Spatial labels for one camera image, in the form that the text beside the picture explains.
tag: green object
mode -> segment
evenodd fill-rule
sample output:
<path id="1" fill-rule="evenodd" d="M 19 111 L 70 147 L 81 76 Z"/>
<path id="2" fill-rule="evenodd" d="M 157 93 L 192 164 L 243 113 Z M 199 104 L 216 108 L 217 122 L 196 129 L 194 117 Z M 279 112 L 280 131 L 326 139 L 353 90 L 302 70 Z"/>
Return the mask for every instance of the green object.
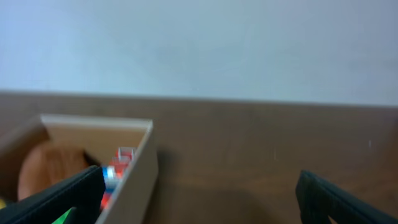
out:
<path id="1" fill-rule="evenodd" d="M 70 212 L 70 209 L 67 210 L 61 217 L 59 217 L 57 220 L 55 220 L 52 224 L 62 224 L 64 221 L 67 219 L 67 216 Z"/>

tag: open box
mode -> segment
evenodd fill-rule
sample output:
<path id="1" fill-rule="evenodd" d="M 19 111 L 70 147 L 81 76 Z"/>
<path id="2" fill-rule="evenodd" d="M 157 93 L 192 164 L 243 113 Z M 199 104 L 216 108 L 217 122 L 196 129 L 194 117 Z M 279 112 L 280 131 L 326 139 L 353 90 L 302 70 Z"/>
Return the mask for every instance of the open box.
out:
<path id="1" fill-rule="evenodd" d="M 18 175 L 25 156 L 46 140 L 69 142 L 106 165 L 121 146 L 137 147 L 96 223 L 140 223 L 158 174 L 152 121 L 43 114 L 0 138 L 0 196 L 17 200 Z"/>

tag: wooden table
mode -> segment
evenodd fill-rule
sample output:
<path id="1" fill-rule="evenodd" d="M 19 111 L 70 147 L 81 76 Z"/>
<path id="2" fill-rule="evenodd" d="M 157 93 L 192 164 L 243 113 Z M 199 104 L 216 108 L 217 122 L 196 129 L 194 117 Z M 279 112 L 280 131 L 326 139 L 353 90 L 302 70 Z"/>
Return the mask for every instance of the wooden table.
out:
<path id="1" fill-rule="evenodd" d="M 38 113 L 155 120 L 145 223 L 300 223 L 302 169 L 398 217 L 398 109 L 0 94 L 0 134 Z"/>

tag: white box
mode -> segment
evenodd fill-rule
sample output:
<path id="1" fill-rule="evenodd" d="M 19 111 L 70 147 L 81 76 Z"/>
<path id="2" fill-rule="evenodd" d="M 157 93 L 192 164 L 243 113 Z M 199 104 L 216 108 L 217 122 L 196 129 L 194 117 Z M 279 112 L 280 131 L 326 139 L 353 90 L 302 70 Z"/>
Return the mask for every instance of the white box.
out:
<path id="1" fill-rule="evenodd" d="M 0 195 L 16 199 L 22 161 L 42 141 L 84 147 L 104 165 L 118 147 L 137 147 L 135 159 L 96 223 L 141 223 L 158 174 L 152 125 L 143 119 L 42 114 L 0 138 Z"/>

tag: white wall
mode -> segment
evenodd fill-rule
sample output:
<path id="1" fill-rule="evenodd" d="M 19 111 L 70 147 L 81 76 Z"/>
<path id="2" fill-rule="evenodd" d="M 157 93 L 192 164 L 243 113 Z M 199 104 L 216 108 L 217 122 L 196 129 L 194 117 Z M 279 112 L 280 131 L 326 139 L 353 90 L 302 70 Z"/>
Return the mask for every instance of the white wall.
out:
<path id="1" fill-rule="evenodd" d="M 0 90 L 398 105 L 396 0 L 0 0 Z"/>

